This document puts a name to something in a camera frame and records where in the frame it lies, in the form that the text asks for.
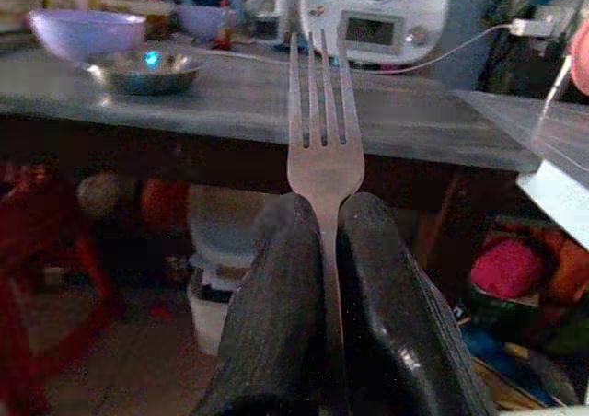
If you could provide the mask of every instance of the wooden table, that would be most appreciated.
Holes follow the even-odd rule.
[[[0,159],[289,191],[287,65],[195,53],[207,61],[200,81],[188,93],[151,98],[106,95],[39,49],[0,56]],[[415,254],[453,300],[492,212],[517,173],[539,160],[436,82],[352,80],[366,152],[362,190],[430,213]]]

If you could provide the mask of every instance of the white plastic container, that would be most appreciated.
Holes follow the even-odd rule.
[[[216,356],[229,304],[205,301],[198,297],[201,288],[201,274],[194,271],[188,284],[188,299],[191,303],[194,331],[199,350]]]

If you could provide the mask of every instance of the metal fork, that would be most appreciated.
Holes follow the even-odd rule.
[[[323,290],[326,309],[326,371],[323,385],[329,408],[334,414],[343,415],[349,413],[349,401],[341,319],[340,282],[336,261],[336,236],[340,206],[346,198],[358,191],[364,179],[364,152],[353,96],[350,66],[341,34],[338,37],[338,55],[344,142],[341,141],[339,133],[325,31],[321,30],[325,131],[327,131],[327,144],[323,145],[319,118],[315,47],[313,34],[309,34],[309,144],[306,146],[301,110],[296,34],[292,35],[287,175],[293,191],[310,202],[318,220],[323,255]]]

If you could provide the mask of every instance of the metal bowl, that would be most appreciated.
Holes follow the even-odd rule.
[[[108,91],[151,96],[188,89],[201,67],[187,54],[133,50],[92,54],[86,70]]]

